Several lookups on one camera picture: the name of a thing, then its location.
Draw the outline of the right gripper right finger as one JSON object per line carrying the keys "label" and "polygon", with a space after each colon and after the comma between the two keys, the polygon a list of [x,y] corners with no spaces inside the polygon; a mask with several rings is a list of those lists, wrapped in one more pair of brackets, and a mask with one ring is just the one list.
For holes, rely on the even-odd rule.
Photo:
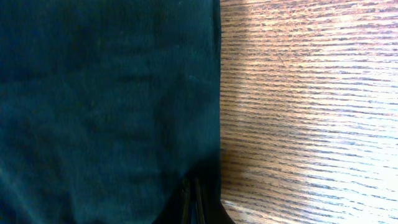
{"label": "right gripper right finger", "polygon": [[206,185],[194,178],[195,218],[197,224],[235,224],[227,214],[220,199],[210,197]]}

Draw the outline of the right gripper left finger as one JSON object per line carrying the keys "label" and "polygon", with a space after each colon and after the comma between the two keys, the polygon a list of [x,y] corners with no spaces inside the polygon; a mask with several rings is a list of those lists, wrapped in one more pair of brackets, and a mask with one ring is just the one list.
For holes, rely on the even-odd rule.
{"label": "right gripper left finger", "polygon": [[190,224],[191,184],[184,177],[153,224]]}

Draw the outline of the black shorts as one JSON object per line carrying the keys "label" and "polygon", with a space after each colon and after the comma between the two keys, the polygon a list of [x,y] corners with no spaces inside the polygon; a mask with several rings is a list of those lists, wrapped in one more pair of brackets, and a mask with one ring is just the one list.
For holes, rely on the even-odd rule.
{"label": "black shorts", "polygon": [[220,199],[220,2],[1,1],[1,222],[152,223]]}

